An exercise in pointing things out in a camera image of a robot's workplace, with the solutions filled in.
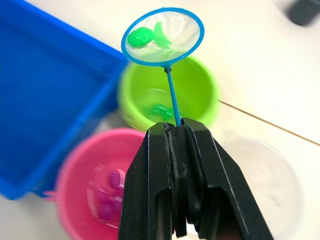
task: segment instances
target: green bucket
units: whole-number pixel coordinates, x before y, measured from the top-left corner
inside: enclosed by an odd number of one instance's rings
[[[207,127],[218,112],[218,85],[209,70],[196,58],[187,57],[172,66],[172,79],[182,117],[197,120]],[[172,111],[167,74],[163,67],[130,63],[122,75],[118,95],[124,120],[146,132],[161,115],[153,109],[162,106]],[[174,117],[168,122],[175,122]]]

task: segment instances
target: toy fish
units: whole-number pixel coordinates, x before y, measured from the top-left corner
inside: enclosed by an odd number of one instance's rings
[[[129,45],[133,48],[143,48],[152,40],[163,49],[169,49],[169,45],[172,44],[164,34],[160,21],[155,24],[154,31],[142,26],[132,31],[127,37]]]

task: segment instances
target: pink bucket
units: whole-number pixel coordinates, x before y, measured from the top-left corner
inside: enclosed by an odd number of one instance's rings
[[[60,220],[74,240],[117,239],[118,229],[93,213],[90,186],[105,184],[107,171],[126,173],[144,137],[134,129],[113,129],[88,138],[68,156],[56,192],[48,195],[57,201]]]

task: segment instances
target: white table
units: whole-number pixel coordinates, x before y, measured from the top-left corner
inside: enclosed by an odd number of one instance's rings
[[[288,1],[30,2],[118,50],[122,34],[142,14],[163,6],[189,9],[203,20],[206,29],[203,44],[194,55],[216,76],[220,100],[320,143],[320,21],[306,28],[290,23],[282,13]],[[99,131],[122,125],[113,114]],[[293,235],[281,240],[320,239],[319,145],[225,104],[211,131],[221,143],[225,143],[227,133],[234,131],[281,152],[298,179],[303,200],[300,222]],[[262,212],[271,210],[260,207]],[[69,240],[54,203],[32,194],[19,201],[0,197],[0,234],[5,240]]]

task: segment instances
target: blue tray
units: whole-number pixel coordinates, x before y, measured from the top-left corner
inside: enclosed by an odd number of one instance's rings
[[[0,192],[54,187],[66,154],[117,108],[124,55],[23,0],[0,0]]]

